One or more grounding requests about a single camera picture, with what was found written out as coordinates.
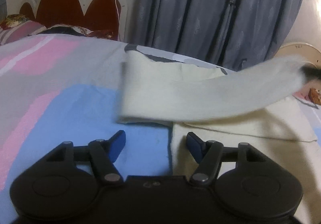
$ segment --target blue fabric patch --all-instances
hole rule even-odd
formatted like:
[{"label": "blue fabric patch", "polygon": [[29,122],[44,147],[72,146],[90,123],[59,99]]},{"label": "blue fabric patch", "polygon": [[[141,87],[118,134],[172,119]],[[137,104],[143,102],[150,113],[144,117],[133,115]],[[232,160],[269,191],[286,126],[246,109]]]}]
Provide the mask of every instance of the blue fabric patch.
[{"label": "blue fabric patch", "polygon": [[124,179],[128,175],[171,174],[170,129],[158,124],[115,123],[117,96],[115,90],[75,85],[50,103],[21,146],[0,193],[1,224],[9,224],[17,217],[9,198],[12,181],[63,141],[87,145],[124,130],[126,145],[114,163]]},{"label": "blue fabric patch", "polygon": [[317,143],[321,146],[321,128],[313,128],[313,131],[318,137]]}]

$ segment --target bedsheet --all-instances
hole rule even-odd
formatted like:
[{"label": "bedsheet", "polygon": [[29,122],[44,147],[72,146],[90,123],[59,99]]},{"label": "bedsheet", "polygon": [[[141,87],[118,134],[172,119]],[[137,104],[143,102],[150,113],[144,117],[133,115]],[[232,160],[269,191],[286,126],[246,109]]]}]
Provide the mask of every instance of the bedsheet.
[{"label": "bedsheet", "polygon": [[126,46],[51,34],[0,47],[1,224],[17,217],[12,181],[63,141],[87,145],[124,130],[126,146],[115,162],[124,178],[171,174],[168,127],[116,123]]}]

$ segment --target bed headboard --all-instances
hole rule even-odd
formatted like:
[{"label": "bed headboard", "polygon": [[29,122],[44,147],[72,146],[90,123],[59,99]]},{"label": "bed headboard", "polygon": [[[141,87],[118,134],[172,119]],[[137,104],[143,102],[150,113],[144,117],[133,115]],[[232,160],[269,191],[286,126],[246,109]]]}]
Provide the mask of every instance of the bed headboard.
[{"label": "bed headboard", "polygon": [[20,14],[46,27],[67,24],[86,27],[90,30],[111,29],[114,35],[124,38],[127,15],[126,0],[25,0]]}]

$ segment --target red headboard panel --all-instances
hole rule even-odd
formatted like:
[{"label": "red headboard panel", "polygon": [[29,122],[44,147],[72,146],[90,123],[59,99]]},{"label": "red headboard panel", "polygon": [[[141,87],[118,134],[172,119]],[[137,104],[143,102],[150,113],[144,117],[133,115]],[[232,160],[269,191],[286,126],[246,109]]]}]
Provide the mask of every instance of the red headboard panel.
[{"label": "red headboard panel", "polygon": [[[117,0],[120,14],[121,5]],[[33,16],[29,3],[24,3],[20,14],[26,15],[46,27],[56,24],[67,24],[86,27],[90,30],[111,29],[114,35],[118,34],[118,17],[115,0],[92,0],[85,16],[79,0],[40,0],[36,13]]]},{"label": "red headboard panel", "polygon": [[30,20],[35,21],[35,15],[33,14],[33,9],[31,7],[31,5],[28,2],[25,2],[19,11],[20,14],[24,14],[27,18],[29,18]]}]

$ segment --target round wooden item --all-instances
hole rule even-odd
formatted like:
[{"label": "round wooden item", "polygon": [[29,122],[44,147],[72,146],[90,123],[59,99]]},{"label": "round wooden item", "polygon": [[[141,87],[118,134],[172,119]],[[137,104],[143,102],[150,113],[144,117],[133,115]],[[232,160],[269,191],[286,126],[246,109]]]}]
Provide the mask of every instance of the round wooden item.
[{"label": "round wooden item", "polygon": [[[314,65],[315,67],[321,68],[321,52],[314,46],[303,42],[291,42],[282,45],[274,57],[295,54],[301,55],[307,63]],[[312,81],[305,85],[300,92],[304,96],[306,96],[309,93],[310,88],[316,88],[321,90],[321,82]]]}]

